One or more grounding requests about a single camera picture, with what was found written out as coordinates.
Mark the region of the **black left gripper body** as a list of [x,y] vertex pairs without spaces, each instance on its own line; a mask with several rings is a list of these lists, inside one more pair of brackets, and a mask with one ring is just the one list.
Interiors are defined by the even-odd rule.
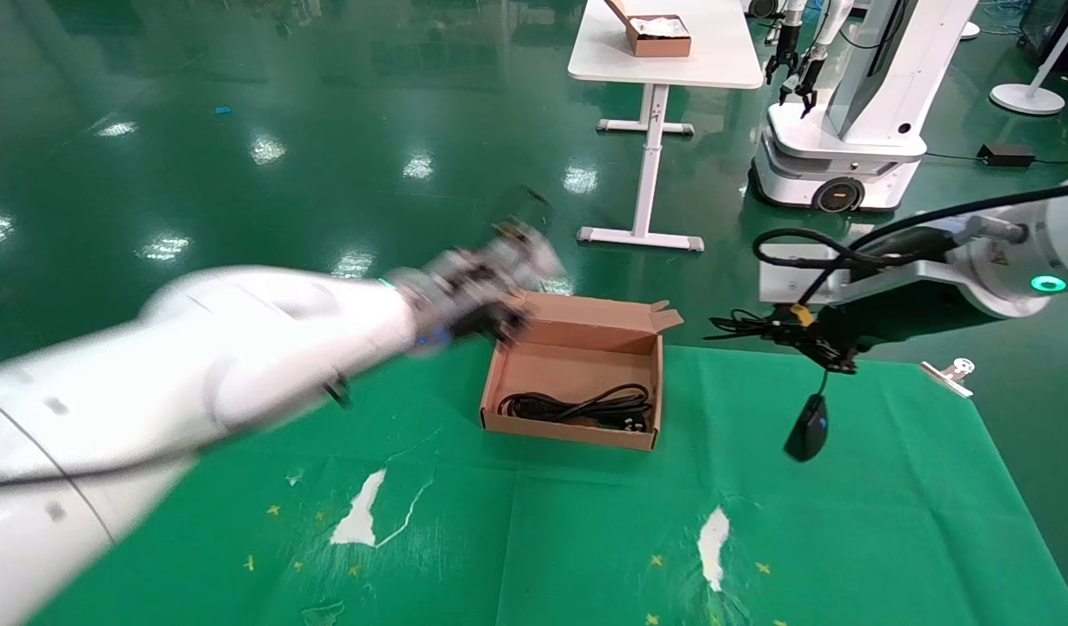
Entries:
[[434,325],[419,333],[417,344],[447,344],[470,337],[486,337],[511,344],[529,328],[530,316],[530,309],[517,301],[490,301],[473,306],[454,320]]

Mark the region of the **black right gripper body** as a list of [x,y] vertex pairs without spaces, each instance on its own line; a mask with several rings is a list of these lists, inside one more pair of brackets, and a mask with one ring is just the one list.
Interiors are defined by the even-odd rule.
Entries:
[[844,351],[932,337],[978,324],[978,308],[958,289],[885,289],[824,308],[824,340]]

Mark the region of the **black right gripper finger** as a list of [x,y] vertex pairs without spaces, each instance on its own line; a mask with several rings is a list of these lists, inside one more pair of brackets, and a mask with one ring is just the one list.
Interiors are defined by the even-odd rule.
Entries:
[[812,346],[812,361],[829,373],[855,374],[855,344],[832,345],[818,343]]
[[839,333],[818,320],[808,324],[796,317],[778,317],[773,320],[774,341],[779,344],[838,343]]

